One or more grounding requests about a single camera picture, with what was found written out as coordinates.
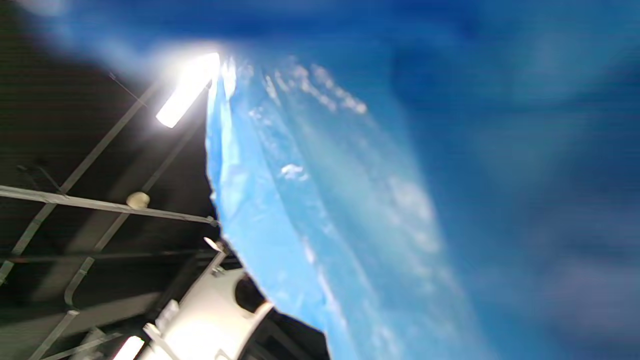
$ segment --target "ceiling light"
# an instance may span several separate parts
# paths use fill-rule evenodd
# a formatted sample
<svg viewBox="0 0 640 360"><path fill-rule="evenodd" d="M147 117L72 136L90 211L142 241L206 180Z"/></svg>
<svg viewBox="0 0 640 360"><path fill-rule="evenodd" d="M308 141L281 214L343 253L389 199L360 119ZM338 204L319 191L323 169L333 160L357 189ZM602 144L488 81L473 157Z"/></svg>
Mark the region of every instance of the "ceiling light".
<svg viewBox="0 0 640 360"><path fill-rule="evenodd" d="M146 209L149 206L149 202L151 198L149 195L143 192L135 192L129 195L127 198L127 205L129 205L132 209L141 210Z"/></svg>
<svg viewBox="0 0 640 360"><path fill-rule="evenodd" d="M131 336L124 345L122 345L113 360L133 360L144 344L145 342L141 338Z"/></svg>
<svg viewBox="0 0 640 360"><path fill-rule="evenodd" d="M158 121L174 127L205 86L210 81L217 82L219 74L220 57L217 53L199 56L185 64L177 88L156 115Z"/></svg>

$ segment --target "ceiling pipe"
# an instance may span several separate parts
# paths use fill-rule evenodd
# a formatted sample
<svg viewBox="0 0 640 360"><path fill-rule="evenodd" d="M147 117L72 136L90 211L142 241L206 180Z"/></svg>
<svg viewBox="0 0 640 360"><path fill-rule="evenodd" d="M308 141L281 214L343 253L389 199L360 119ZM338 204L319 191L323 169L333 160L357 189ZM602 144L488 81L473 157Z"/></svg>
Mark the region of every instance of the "ceiling pipe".
<svg viewBox="0 0 640 360"><path fill-rule="evenodd" d="M37 192L35 190L14 188L11 186L0 185L0 197L10 197L13 199L39 201L47 204L59 204L66 206L74 206L77 208L95 209L103 211L112 211L122 213L120 216L128 217L129 215L143 215L147 217L167 218L172 220L201 222L211 224L215 222L213 217L198 217L195 215L173 213L171 211L156 209L134 209L125 204L115 204L113 202L84 199L82 197L73 197L60 195L57 193Z"/></svg>
<svg viewBox="0 0 640 360"><path fill-rule="evenodd" d="M191 137L196 133L196 130L199 128L199 125L200 124L196 124L187 133L184 134L184 136L180 139L178 144L173 148L171 153L169 153L169 155L166 157L166 159L163 161L160 167L156 170L156 172L154 172L154 174L151 175L151 178L149 178L149 180L147 180L147 182L142 186L142 189L141 189L142 192L146 193L151 189L151 187L160 178L160 175L169 167L169 165L171 165L171 162L173 162L173 160L178 156L182 148L189 142ZM136 210L136 211L149 211L149 209ZM96 246L94 246L93 248L94 252L100 252L104 249L104 247L109 243L113 235L115 235L115 233L118 231L120 226L122 226L124 221L127 220L127 217L129 217L129 214L131 213L135 213L135 212L128 211L126 213L123 212L120 214L120 216L113 222L113 224L111 224L111 227L109 227L109 229L102 235L102 238L98 241ZM213 220L213 217L207 217L206 219L208 220L209 224L215 221ZM44 353L49 349L49 347L51 347L51 345L62 335L62 333L71 323L73 318L79 314L79 310L78 308L76 308L74 304L74 294L76 293L78 286L80 286L80 284L86 277L86 274L88 273L89 269L93 266L94 262L95 262L94 257L91 257L91 256L87 257L84 260L83 264L78 269L78 271L76 272L76 274L74 275L74 277L71 279L64 293L65 304L70 309L67 312L67 316L65 316L62 319L62 321L58 324L58 326L56 326L56 328L48 335L45 341L40 345L40 347L38 347L38 349L36 349L36 351L33 353L33 355L31 355L31 357L28 360L40 360L44 355Z"/></svg>
<svg viewBox="0 0 640 360"><path fill-rule="evenodd" d="M195 135L196 130L198 130L199 127L200 127L200 123L195 124L191 129L189 129L189 131L187 131L182 136L178 144L176 144L176 146L172 149L171 153L169 153L169 155L164 159L163 163L160 164L160 167L151 175L149 180L147 180L147 182L142 186L142 189L141 189L142 192L147 193L149 190L151 190L151 187L160 178L160 175L162 175L162 173L164 173L166 169L169 168L169 165L171 165L171 163L175 160L175 158L178 156L182 148L184 148L185 145L189 143L190 139L193 137L193 135ZM148 209L141 209L137 211L148 211ZM111 241L112 237L119 230L122 224L124 224L125 220L127 220L128 217L129 217L129 213L121 213L118 216L118 218L111 224L111 226L109 226L109 229L107 229L107 231L102 235L98 243L93 247L93 251L101 252L104 249L104 247L109 243L109 241ZM207 217L206 219L208 220L206 222L208 224L212 224L215 222L213 217ZM93 257L86 258L83 264L80 266L80 268L76 272L76 274L74 275L74 277L69 282L69 285L67 286L67 288L65 289L64 299L65 299L66 305L69 308L71 309L75 308L74 300L73 300L74 294L78 286L80 285L80 283L84 280L84 277L86 276L89 269L93 266L94 262L95 262L95 258Z"/></svg>
<svg viewBox="0 0 640 360"><path fill-rule="evenodd" d="M64 359L65 357L74 355L80 351L85 351L85 350L89 350L91 348L94 348L100 344L103 343L107 343L115 338L119 338L121 337L122 334L118 333L118 332L114 332L113 334L110 335L105 335L103 337L101 337L100 339L96 339L93 341L90 341L86 344L82 344L78 347L74 347L74 348L70 348L67 351L63 351L63 352L58 352L57 354L51 355L51 356L47 356L42 360L60 360L60 359Z"/></svg>
<svg viewBox="0 0 640 360"><path fill-rule="evenodd" d="M100 252L84 252L75 254L62 255L40 255L40 256L21 256L0 258L0 261L11 261L15 264L30 263L53 263L57 261L73 261L91 257L98 260L120 260L120 259L143 259L143 258L161 258L161 257L179 257L184 255L194 256L197 259L213 259L218 252L207 250L175 250L175 251L159 251L159 252L128 252L128 253L112 253L105 254Z"/></svg>
<svg viewBox="0 0 640 360"><path fill-rule="evenodd" d="M137 99L137 101L127 110L127 112L122 115L120 120L109 130L109 132L104 135L102 140L89 152L89 155L78 165L78 167L69 175L67 180L60 186L61 193L67 193L71 188L78 182L80 177L87 171L87 169L93 164L93 162L102 154L104 149L113 141L113 139L118 135L118 133L122 130L122 128L129 123L129 121L133 118L133 116L145 106L145 101L149 100L151 96L157 91L159 88L160 81L151 85L147 91L145 91L142 96ZM12 254L15 256L22 255L24 249L29 245L31 239L40 228L40 225L44 220L49 217L53 209L55 209L57 204L49 203L45 205L38 214L31 220L25 231L20 236L20 239L15 244L12 250ZM2 266L0 266L0 286L2 286L13 269L13 263L11 261L4 261Z"/></svg>

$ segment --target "white machine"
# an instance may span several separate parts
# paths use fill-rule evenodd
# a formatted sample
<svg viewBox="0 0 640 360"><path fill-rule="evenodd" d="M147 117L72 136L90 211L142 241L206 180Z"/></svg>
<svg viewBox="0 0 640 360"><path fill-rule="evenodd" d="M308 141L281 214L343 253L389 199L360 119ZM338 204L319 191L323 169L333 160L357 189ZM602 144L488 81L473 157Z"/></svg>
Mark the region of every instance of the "white machine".
<svg viewBox="0 0 640 360"><path fill-rule="evenodd" d="M244 271L216 260L179 304L170 304L145 332L151 344L139 360L329 360L321 333L281 315L265 301L255 312L236 301Z"/></svg>

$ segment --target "blue tarp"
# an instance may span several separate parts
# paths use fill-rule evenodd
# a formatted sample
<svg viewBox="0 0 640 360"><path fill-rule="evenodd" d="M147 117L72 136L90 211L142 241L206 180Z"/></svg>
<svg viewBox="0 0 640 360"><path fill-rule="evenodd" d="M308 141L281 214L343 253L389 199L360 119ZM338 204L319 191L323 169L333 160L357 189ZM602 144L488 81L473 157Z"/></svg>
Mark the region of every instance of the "blue tarp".
<svg viewBox="0 0 640 360"><path fill-rule="evenodd" d="M224 39L224 233L334 360L638 358L637 1L73 4L110 67Z"/></svg>

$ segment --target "metal ceiling beam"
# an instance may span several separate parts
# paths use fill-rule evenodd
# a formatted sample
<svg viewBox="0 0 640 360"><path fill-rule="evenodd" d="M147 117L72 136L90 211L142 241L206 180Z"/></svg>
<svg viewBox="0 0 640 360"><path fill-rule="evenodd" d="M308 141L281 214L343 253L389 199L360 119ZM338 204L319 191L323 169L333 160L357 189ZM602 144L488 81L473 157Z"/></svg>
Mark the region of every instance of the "metal ceiling beam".
<svg viewBox="0 0 640 360"><path fill-rule="evenodd" d="M100 140L100 142L89 152L89 155L78 165L78 167L69 175L67 180L60 186L60 190L62 193L67 193L71 188L78 182L80 177L89 169L89 167L93 164L93 162L102 154L104 149L113 141L113 139L120 133L123 127L129 123L133 116L145 105L145 101L149 100L151 96L157 91L161 82L158 81L151 85L147 91L145 91L142 96L137 99L137 101L127 110L127 112L122 115L122 118L118 120L118 122L109 130L109 132L104 135L104 137ZM15 244L12 250L13 255L21 255L24 252L24 249L29 245L31 239L42 225L42 222L49 217L53 209L55 209L57 204L49 203L45 205L36 216L31 220L27 228L24 230L20 239ZM0 286L4 284L4 280L9 275L13 268L13 263L10 261L5 261L0 267Z"/></svg>
<svg viewBox="0 0 640 360"><path fill-rule="evenodd" d="M119 338L121 336L122 336L122 334L117 333L117 332L115 332L113 334L110 334L110 335L105 335L105 336L103 336L103 337L101 337L99 339L90 341L90 342L88 342L86 344L82 344L82 345L80 345L78 347L70 348L67 351L58 352L57 354L54 354L54 355L51 355L51 356L47 356L42 360L60 360L60 359L64 359L65 357L72 356L72 355L74 355L74 354L76 354L78 352L89 350L89 349L94 348L94 347L96 347L96 346L98 346L100 344L109 342L109 341L111 341L111 340L113 340L115 338Z"/></svg>
<svg viewBox="0 0 640 360"><path fill-rule="evenodd" d="M81 197L71 197L66 195L60 195L57 193L37 192L35 190L13 188L11 186L3 186L3 185L0 185L0 197L10 197L13 199L29 200L29 201L40 201L47 204L75 206L77 208L113 211L116 213L123 213L123 214L130 214L130 215L143 215L147 217L167 218L172 220L182 220L182 221L190 221L190 222L201 222L205 224L211 224L215 222L213 217L198 217L195 215L172 213L171 211L156 210L156 209L133 209L128 205L124 205L124 204L115 204L113 202L84 199Z"/></svg>
<svg viewBox="0 0 640 360"><path fill-rule="evenodd" d="M120 252L120 253L101 253L101 252L84 252L78 254L63 255L40 255L40 256L19 256L0 258L0 261L11 261L16 264L29 263L52 263L55 261L72 261L84 258L94 258L96 260L119 260L119 259L142 259L142 258L161 258L191 255L195 259L213 259L218 252L203 250L176 250L176 251L160 251L160 252Z"/></svg>
<svg viewBox="0 0 640 360"><path fill-rule="evenodd" d="M159 295L158 292L152 292L87 307L75 316L60 337L72 336L90 331L94 327L103 327L141 315ZM63 313L56 313L23 322L0 325L0 358L27 359L63 318Z"/></svg>

